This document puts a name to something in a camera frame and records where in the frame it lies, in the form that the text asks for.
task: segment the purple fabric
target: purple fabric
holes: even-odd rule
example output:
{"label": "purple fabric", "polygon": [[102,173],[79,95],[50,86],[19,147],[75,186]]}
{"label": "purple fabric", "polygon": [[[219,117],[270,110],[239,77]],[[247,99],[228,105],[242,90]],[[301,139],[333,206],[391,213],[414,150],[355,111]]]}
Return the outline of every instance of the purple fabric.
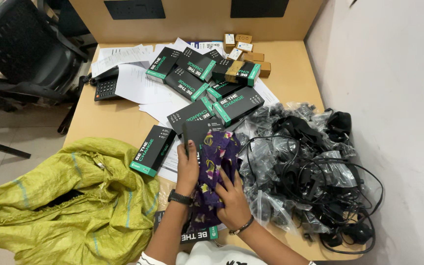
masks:
{"label": "purple fabric", "polygon": [[223,180],[219,170],[222,168],[232,183],[235,170],[239,169],[238,153],[240,142],[232,132],[209,132],[201,144],[201,165],[199,180],[192,205],[191,226],[197,229],[219,225],[217,208],[225,205],[215,193],[215,186]]}

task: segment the yellow sack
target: yellow sack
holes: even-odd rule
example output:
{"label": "yellow sack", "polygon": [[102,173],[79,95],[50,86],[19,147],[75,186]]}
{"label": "yellow sack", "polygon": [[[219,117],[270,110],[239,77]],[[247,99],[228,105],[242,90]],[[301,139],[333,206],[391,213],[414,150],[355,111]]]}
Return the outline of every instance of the yellow sack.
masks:
{"label": "yellow sack", "polygon": [[157,178],[129,168],[136,153],[115,139],[84,138],[1,185],[0,248],[16,264],[131,262],[150,239],[159,191]]}

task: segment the hand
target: hand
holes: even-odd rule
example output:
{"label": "hand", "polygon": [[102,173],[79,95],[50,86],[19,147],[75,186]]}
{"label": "hand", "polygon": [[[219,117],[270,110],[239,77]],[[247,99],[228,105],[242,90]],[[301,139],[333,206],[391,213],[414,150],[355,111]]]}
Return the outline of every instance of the hand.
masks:
{"label": "hand", "polygon": [[197,162],[196,145],[188,141],[189,157],[186,156],[184,145],[178,145],[178,182],[176,193],[190,197],[199,178],[199,163]]}
{"label": "hand", "polygon": [[251,211],[243,193],[242,182],[239,173],[235,171],[235,186],[233,186],[227,174],[220,169],[220,176],[225,184],[215,186],[215,192],[220,196],[225,208],[217,209],[217,217],[228,229],[237,230],[244,226],[251,218]]}

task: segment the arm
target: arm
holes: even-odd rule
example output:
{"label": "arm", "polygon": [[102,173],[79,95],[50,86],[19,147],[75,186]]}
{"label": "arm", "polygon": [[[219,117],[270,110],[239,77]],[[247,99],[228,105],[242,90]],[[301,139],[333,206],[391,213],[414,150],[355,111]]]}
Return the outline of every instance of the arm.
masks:
{"label": "arm", "polygon": [[[199,164],[196,158],[196,146],[188,143],[189,158],[184,146],[178,146],[178,182],[176,193],[191,196],[199,178]],[[187,219],[188,205],[171,201],[166,208],[161,223],[150,240],[145,254],[168,265],[176,264],[176,256],[181,242],[181,229]]]}
{"label": "arm", "polygon": [[[217,216],[229,229],[237,230],[250,220],[250,207],[244,196],[238,172],[235,172],[234,186],[222,169],[220,175],[227,189],[220,184],[215,187],[225,204],[225,208],[217,211]],[[257,221],[253,221],[238,236],[269,265],[309,265],[307,259],[284,245]]]}

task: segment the wooden desk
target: wooden desk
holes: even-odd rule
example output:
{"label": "wooden desk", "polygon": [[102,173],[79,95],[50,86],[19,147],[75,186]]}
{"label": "wooden desk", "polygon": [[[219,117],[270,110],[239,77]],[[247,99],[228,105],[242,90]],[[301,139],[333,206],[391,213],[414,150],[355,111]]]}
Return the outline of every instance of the wooden desk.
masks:
{"label": "wooden desk", "polygon": [[[266,61],[271,63],[272,71],[263,82],[282,103],[289,101],[309,102],[323,111],[323,103],[317,83],[310,66],[309,57],[303,41],[264,41],[254,42],[255,51],[265,54]],[[132,47],[136,44],[100,44],[97,46],[93,61],[97,60],[99,48]],[[85,85],[74,113],[65,145],[78,139],[95,136],[111,137],[139,147],[148,135],[151,127],[157,124],[154,118],[138,110],[138,104],[128,100],[94,102],[95,88]],[[166,207],[169,190],[176,184],[160,177],[160,207]],[[294,236],[279,228],[269,225],[268,229],[279,240],[292,247],[309,260],[351,260],[361,255],[337,254],[326,250],[318,242],[308,242],[302,236]],[[237,236],[229,236],[228,230],[219,232],[217,240],[221,244],[233,244],[246,249],[249,247]],[[340,246],[337,250],[360,251],[360,245]]]}

